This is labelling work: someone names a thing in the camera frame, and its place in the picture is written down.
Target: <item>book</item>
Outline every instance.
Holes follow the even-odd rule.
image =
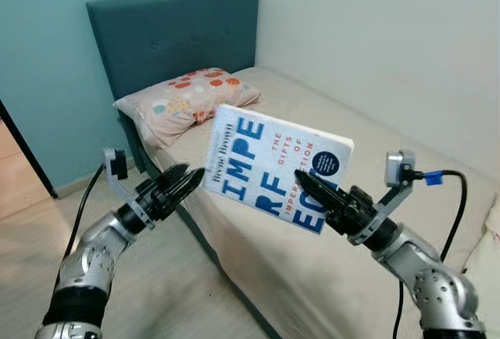
[[[341,183],[354,142],[229,105],[216,110],[203,187],[320,234],[326,209],[296,169]]]

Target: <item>mattress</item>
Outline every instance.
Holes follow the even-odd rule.
[[[416,153],[420,170],[463,171],[470,183],[469,199],[447,259],[450,266],[462,267],[481,238],[495,196],[494,182],[266,68],[242,70],[235,76],[262,92],[261,102],[249,109],[354,140],[344,189],[355,184],[378,200],[387,190],[385,153],[400,148]],[[170,148],[146,146],[146,152],[161,170],[175,162],[203,166],[211,127],[209,120],[192,127]],[[437,187],[417,183],[392,219],[441,250],[459,198],[459,182],[452,178]],[[390,337],[398,283],[367,248],[352,246],[330,228],[317,236],[202,189],[184,206],[229,278],[282,338]],[[399,337],[421,337],[418,320],[419,313],[405,293]]]

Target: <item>black cable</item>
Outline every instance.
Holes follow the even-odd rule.
[[[459,229],[460,221],[462,220],[463,213],[466,208],[467,201],[467,179],[463,173],[459,171],[454,171],[451,169],[443,169],[442,171],[444,175],[450,175],[460,178],[460,182],[462,183],[462,195],[460,197],[460,205],[459,210],[456,213],[455,221],[453,222],[452,228],[448,234],[448,238],[446,239],[445,246],[441,252],[441,261],[444,262],[446,255],[450,247],[452,246],[453,238],[455,237],[456,231]],[[398,303],[398,313],[396,314],[396,321],[394,322],[394,329],[392,331],[392,339],[397,339],[398,337],[398,328],[399,322],[401,321],[401,314],[403,310],[403,282],[399,281],[399,303]]]
[[[403,311],[403,282],[399,281],[398,314],[396,315],[396,322],[394,322],[394,329],[392,330],[392,339],[396,339],[398,337],[399,321],[401,321],[402,311]]]
[[[463,175],[463,173],[460,173],[459,171],[453,171],[451,169],[444,169],[443,175],[452,175],[454,177],[459,177],[460,181],[462,183],[462,196],[460,198],[459,211],[456,213],[455,222],[453,222],[452,229],[450,230],[450,233],[448,235],[448,239],[446,239],[445,246],[443,247],[443,251],[441,252],[441,261],[444,262],[446,255],[448,254],[448,251],[449,251],[450,247],[452,246],[452,241],[453,241],[453,238],[455,237],[456,231],[459,229],[459,224],[460,224],[460,221],[462,220],[463,212],[466,209],[467,179]]]
[[[88,184],[88,187],[85,190],[83,197],[81,198],[80,206],[78,207],[77,211],[77,216],[75,217],[75,223],[73,225],[73,229],[71,230],[70,239],[68,240],[68,245],[66,246],[66,250],[64,251],[64,256],[62,257],[63,259],[66,256],[68,256],[68,254],[71,253],[71,249],[73,249],[73,244],[75,242],[75,238],[77,237],[77,231],[78,227],[80,226],[81,217],[82,214],[84,213],[85,202],[87,202],[88,195],[91,193],[91,190],[94,187],[95,182],[99,178],[99,175],[101,175],[102,170],[103,166],[100,165],[97,171],[95,172],[94,176],[92,177],[91,182]]]

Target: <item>teal headboard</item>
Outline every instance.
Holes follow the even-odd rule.
[[[115,99],[193,70],[233,73],[254,65],[259,0],[102,0],[87,4]],[[124,114],[137,167],[145,169],[134,124]]]

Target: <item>door frame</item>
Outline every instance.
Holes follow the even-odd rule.
[[[33,167],[34,172],[38,175],[38,178],[40,178],[40,181],[44,185],[47,192],[52,196],[52,198],[58,198],[58,195],[55,192],[55,189],[52,186],[50,180],[48,179],[47,175],[45,175],[45,172],[41,168],[40,163],[38,163],[37,159],[34,157],[34,154],[30,150],[28,144],[25,142],[23,135],[17,129],[16,124],[13,121],[13,118],[10,117],[9,112],[3,105],[1,99],[0,99],[0,117],[7,126],[7,129],[9,130],[12,137],[14,137],[14,140],[16,140],[16,143],[19,145],[21,151],[23,152],[24,156],[30,163],[31,167]]]

